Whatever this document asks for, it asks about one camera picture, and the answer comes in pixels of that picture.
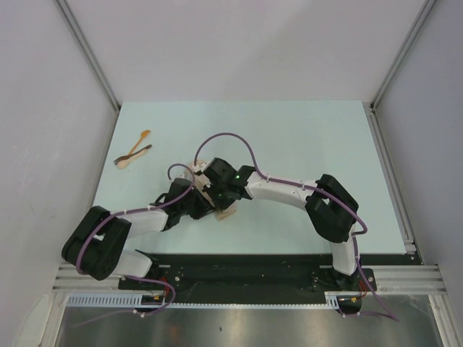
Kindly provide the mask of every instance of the wall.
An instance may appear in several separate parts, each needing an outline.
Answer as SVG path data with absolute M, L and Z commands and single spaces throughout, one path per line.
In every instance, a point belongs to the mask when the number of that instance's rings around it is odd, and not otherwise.
M 378 117 L 418 246 L 463 324 L 463 1 L 438 3 Z
M 51 289 L 115 115 L 52 1 L 0 4 L 0 345 Z
M 69 0 L 119 101 L 371 101 L 425 0 Z

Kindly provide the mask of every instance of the gray wall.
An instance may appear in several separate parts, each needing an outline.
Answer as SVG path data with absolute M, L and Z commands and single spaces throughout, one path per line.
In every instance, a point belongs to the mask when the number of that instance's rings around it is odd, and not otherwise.
M 50 0 L 0 4 L 0 345 L 50 291 L 114 112 Z
M 378 109 L 418 247 L 463 323 L 463 1 L 441 1 Z

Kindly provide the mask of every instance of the metal floor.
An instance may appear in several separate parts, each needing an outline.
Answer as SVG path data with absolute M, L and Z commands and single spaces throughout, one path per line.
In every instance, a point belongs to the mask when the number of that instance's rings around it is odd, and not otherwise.
M 115 309 L 66 309 L 56 347 L 442 346 L 427 296 L 384 298 L 400 323 L 380 317 L 342 319 L 332 310 L 168 309 L 141 319 L 117 314 L 72 325 Z M 379 310 L 373 297 L 364 310 Z

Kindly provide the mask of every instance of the white panel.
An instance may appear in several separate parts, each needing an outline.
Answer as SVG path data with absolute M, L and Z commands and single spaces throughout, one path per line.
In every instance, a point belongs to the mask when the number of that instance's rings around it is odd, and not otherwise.
M 0 8 L 0 344 L 11 346 L 88 207 L 114 113 L 52 1 Z
M 440 1 L 378 119 L 426 261 L 463 324 L 463 2 Z
M 424 0 L 71 0 L 119 102 L 371 101 Z
M 127 153 L 140 133 L 146 155 L 119 170 L 113 160 Z M 225 103 L 124 103 L 95 204 L 109 210 L 145 207 L 170 183 L 172 163 L 192 161 L 197 147 L 217 132 L 236 132 L 250 141 L 260 169 L 272 176 L 336 177 L 358 201 L 370 231 L 359 237 L 363 253 L 404 253 L 404 243 L 359 101 Z M 250 165 L 246 147 L 233 137 L 206 145 L 200 159 L 218 156 L 235 168 Z M 182 168 L 172 171 L 174 176 Z M 305 211 L 268 200 L 241 200 L 237 212 L 218 222 L 212 215 L 183 217 L 169 231 L 128 241 L 130 247 L 166 253 L 330 253 Z

